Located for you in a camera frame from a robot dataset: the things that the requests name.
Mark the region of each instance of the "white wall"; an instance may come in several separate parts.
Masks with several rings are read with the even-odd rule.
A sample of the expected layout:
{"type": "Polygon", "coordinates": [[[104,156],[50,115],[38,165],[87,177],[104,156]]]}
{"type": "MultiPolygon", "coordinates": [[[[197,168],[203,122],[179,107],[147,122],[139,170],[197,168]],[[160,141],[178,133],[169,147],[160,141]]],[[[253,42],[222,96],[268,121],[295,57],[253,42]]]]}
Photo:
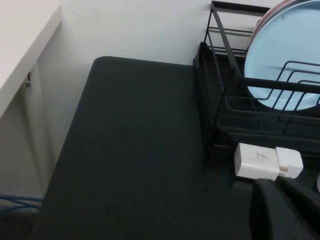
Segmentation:
{"type": "Polygon", "coordinates": [[[42,198],[40,182],[19,91],[0,119],[0,195],[42,198]]]}
{"type": "MultiPolygon", "coordinates": [[[[264,7],[281,2],[234,1],[264,7]]],[[[93,60],[117,56],[191,65],[204,38],[210,2],[61,0],[62,24],[38,61],[55,159],[93,60]]],[[[225,27],[252,29],[258,19],[224,13],[222,21],[225,27]]]]}

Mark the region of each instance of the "white charger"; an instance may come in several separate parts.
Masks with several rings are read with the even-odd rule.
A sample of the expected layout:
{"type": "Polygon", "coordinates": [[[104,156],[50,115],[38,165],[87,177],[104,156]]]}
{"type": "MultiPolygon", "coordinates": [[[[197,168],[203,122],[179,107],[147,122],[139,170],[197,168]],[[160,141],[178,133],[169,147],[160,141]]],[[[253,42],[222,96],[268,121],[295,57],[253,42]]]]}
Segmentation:
{"type": "Polygon", "coordinates": [[[235,174],[249,179],[296,178],[303,170],[301,154],[292,149],[276,149],[239,143],[234,154],[235,174]]]}

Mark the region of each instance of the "white desk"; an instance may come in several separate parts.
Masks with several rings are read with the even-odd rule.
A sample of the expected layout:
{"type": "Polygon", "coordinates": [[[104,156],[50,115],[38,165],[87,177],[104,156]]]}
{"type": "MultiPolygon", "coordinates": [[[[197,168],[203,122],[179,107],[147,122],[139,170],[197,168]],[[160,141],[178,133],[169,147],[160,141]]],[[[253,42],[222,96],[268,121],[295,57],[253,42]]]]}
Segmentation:
{"type": "MultiPolygon", "coordinates": [[[[0,118],[2,117],[0,119],[0,124],[2,124],[0,138],[3,138],[0,139],[2,143],[0,146],[0,168],[5,172],[0,179],[1,194],[6,194],[6,191],[9,192],[8,194],[15,195],[19,195],[20,192],[22,195],[28,193],[28,190],[20,192],[18,190],[19,188],[26,189],[26,186],[23,186],[23,180],[16,180],[17,178],[11,177],[11,173],[16,177],[19,175],[19,173],[14,172],[14,169],[16,169],[15,166],[19,166],[19,161],[24,160],[18,159],[21,156],[14,153],[26,151],[26,149],[31,149],[28,150],[27,154],[34,157],[34,161],[30,161],[30,164],[37,168],[34,172],[39,175],[37,179],[39,179],[42,194],[47,188],[53,163],[50,162],[52,153],[37,60],[61,20],[62,13],[58,1],[0,1],[0,118]],[[26,86],[24,81],[29,72],[31,72],[31,82],[28,82],[28,86],[26,86]],[[23,111],[21,111],[19,100],[16,100],[15,96],[17,95],[20,99],[23,99],[21,104],[24,108],[23,111]],[[7,145],[4,138],[16,139],[16,141],[13,141],[16,144],[30,141],[28,143],[30,147],[27,144],[27,147],[7,145]],[[3,175],[6,175],[10,181],[15,179],[17,182],[13,181],[12,186],[10,186],[10,181],[3,179],[5,178],[3,175]]],[[[24,176],[26,185],[28,184],[28,177],[31,178],[32,176],[24,176]]]]}

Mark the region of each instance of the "wire rack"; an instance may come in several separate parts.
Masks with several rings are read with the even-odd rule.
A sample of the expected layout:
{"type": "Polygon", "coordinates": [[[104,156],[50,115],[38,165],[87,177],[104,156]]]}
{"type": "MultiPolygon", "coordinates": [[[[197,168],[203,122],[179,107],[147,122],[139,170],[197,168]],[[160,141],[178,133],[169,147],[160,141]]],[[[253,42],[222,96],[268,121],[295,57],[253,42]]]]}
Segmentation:
{"type": "Polygon", "coordinates": [[[320,72],[290,68],[289,77],[286,80],[281,77],[288,65],[320,65],[288,61],[277,79],[244,77],[247,49],[231,48],[227,34],[251,35],[253,32],[223,28],[218,8],[260,14],[268,11],[268,8],[236,3],[211,3],[204,42],[200,44],[193,60],[206,147],[211,152],[222,154],[234,154],[238,143],[270,148],[284,147],[300,151],[305,161],[319,163],[320,95],[317,106],[307,110],[298,108],[307,94],[320,94],[320,84],[308,79],[301,79],[299,82],[290,80],[295,73],[320,75],[320,72]],[[211,26],[212,16],[217,27],[211,26]],[[212,31],[221,35],[224,46],[215,45],[211,37],[212,31]],[[248,87],[266,88],[270,89],[270,92],[265,98],[255,98],[248,87]],[[278,91],[279,94],[273,107],[266,107],[259,102],[269,99],[274,91],[278,91]],[[289,93],[284,110],[276,110],[275,107],[284,92],[289,93]],[[299,96],[297,104],[294,110],[286,111],[293,96],[299,96]]]}

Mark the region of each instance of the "metal hinge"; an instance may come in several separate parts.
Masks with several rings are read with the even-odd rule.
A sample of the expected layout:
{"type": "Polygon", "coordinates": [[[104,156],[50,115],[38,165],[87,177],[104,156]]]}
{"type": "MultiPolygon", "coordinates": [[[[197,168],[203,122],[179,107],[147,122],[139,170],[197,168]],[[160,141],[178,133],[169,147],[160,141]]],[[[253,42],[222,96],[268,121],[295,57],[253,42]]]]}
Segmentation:
{"type": "Polygon", "coordinates": [[[28,75],[27,75],[26,83],[25,83],[25,87],[26,88],[31,88],[31,76],[32,76],[32,73],[29,72],[28,75]]]}

